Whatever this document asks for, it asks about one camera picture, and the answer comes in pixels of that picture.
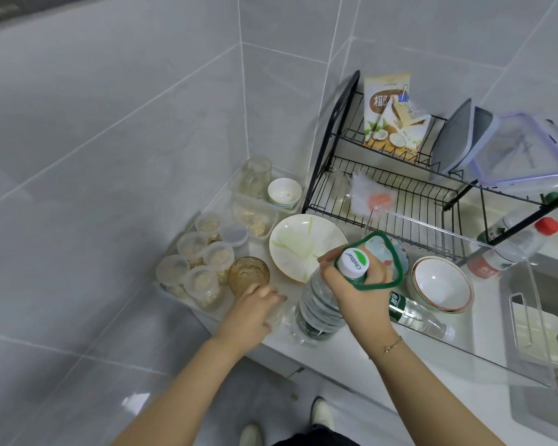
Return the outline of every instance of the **white shoe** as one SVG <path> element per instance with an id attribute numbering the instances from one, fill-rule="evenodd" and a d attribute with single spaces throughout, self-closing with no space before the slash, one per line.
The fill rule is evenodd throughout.
<path id="1" fill-rule="evenodd" d="M 263 446 L 262 434 L 256 424 L 248 424 L 242 430 L 240 446 Z"/>
<path id="2" fill-rule="evenodd" d="M 322 424 L 332 431 L 335 430 L 335 418 L 331 406 L 328 405 L 325 399 L 320 396 L 316 398 L 312 405 L 312 414 L 310 416 L 311 424 Z"/>

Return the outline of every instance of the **hand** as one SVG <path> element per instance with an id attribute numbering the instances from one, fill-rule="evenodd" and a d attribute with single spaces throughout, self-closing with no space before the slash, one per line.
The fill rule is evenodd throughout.
<path id="1" fill-rule="evenodd" d="M 333 262 L 345 247 L 347 246 L 334 248 L 318 259 L 322 278 L 335 294 L 345 322 L 366 352 L 377 345 L 382 346 L 382 343 L 390 345 L 393 336 L 397 338 L 388 316 L 390 290 L 358 291 L 345 280 L 333 266 Z M 364 246 L 358 248 L 366 253 L 370 262 L 365 284 L 393 281 L 392 270 L 368 252 Z"/>
<path id="2" fill-rule="evenodd" d="M 272 285 L 253 283 L 236 297 L 213 338 L 234 353 L 237 360 L 240 359 L 269 334 L 271 328 L 265 323 L 267 316 L 273 307 L 286 299 L 284 295 L 278 295 Z"/>

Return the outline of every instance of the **glass mug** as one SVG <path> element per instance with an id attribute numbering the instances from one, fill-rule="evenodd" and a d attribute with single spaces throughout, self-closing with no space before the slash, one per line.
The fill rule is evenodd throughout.
<path id="1" fill-rule="evenodd" d="M 253 156 L 244 166 L 240 192 L 254 199 L 266 199 L 271 183 L 271 160 L 266 156 Z"/>

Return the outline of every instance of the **bracelet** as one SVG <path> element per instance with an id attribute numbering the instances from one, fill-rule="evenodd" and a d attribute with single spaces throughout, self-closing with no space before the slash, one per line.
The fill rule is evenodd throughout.
<path id="1" fill-rule="evenodd" d="M 401 343 L 402 341 L 403 341 L 403 337 L 402 337 L 401 335 L 399 335 L 399 339 L 397 340 L 397 342 L 396 342 L 394 345 L 392 345 L 392 346 L 387 346 L 387 347 L 384 348 L 384 353 L 385 353 L 385 354 L 388 354 L 388 353 L 391 352 L 394 348 L 396 348 L 396 347 L 399 345 L 399 343 Z"/>

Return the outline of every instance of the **dish rack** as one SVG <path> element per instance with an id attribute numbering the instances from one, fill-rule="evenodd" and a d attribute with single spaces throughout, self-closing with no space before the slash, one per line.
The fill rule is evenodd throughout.
<path id="1" fill-rule="evenodd" d="M 357 90 L 357 84 L 360 78 L 360 71 L 357 70 L 350 78 L 347 86 L 343 89 L 331 117 L 328 121 L 325 134 L 322 139 L 320 151 L 314 170 L 312 179 L 308 187 L 308 192 L 302 206 L 302 213 L 308 210 L 316 211 L 321 215 L 332 217 L 343 222 L 365 227 L 368 225 L 370 230 L 382 230 L 393 235 L 396 239 L 406 243 L 424 248 L 439 255 L 443 255 L 452 259 L 459 265 L 465 264 L 469 259 L 478 254 L 484 253 L 487 248 L 479 250 L 466 250 L 465 247 L 445 247 L 438 241 L 431 241 L 429 238 L 421 237 L 416 231 L 410 228 L 404 228 L 402 223 L 398 221 L 396 216 L 382 216 L 377 222 L 370 222 L 361 216 L 355 216 L 349 211 L 349 206 L 336 202 L 339 197 L 337 192 L 339 188 L 335 185 L 338 181 L 336 176 L 339 172 L 344 175 L 351 176 L 352 172 L 365 173 L 371 179 L 381 183 L 382 185 L 392 188 L 398 192 L 397 205 L 394 211 L 401 215 L 419 220 L 423 223 L 435 226 L 442 230 L 447 230 L 463 235 L 461 225 L 461 210 L 459 201 L 471 189 L 476 188 L 480 192 L 481 213 L 483 215 L 483 230 L 486 230 L 491 224 L 487 217 L 486 202 L 484 193 L 494 193 L 508 197 L 509 199 L 521 200 L 536 205 L 536 211 L 526 217 L 517 225 L 509 228 L 502 235 L 489 241 L 491 246 L 496 246 L 502 241 L 513 236 L 528 225 L 536 222 L 537 219 L 544 217 L 558 208 L 558 197 L 545 204 L 541 200 L 534 197 L 521 197 L 518 195 L 505 194 L 495 188 L 483 187 L 477 180 L 470 180 L 465 172 L 441 172 L 440 163 L 432 162 L 432 148 L 438 141 L 440 131 L 447 119 L 433 116 L 431 125 L 424 141 L 418 148 L 418 154 L 414 160 L 405 159 L 405 154 L 397 154 L 396 149 L 387 151 L 382 149 L 369 149 L 364 146 L 364 94 Z M 335 150 L 337 144 L 341 141 L 348 142 L 354 146 L 359 146 L 364 150 L 387 156 L 393 160 L 398 160 L 421 169 L 433 175 L 430 182 L 421 179 L 407 177 L 405 175 L 380 169 L 375 166 L 369 166 L 362 162 L 356 162 L 344 157 L 336 156 Z M 448 185 L 453 182 L 455 189 L 436 184 L 439 179 L 446 179 Z"/>

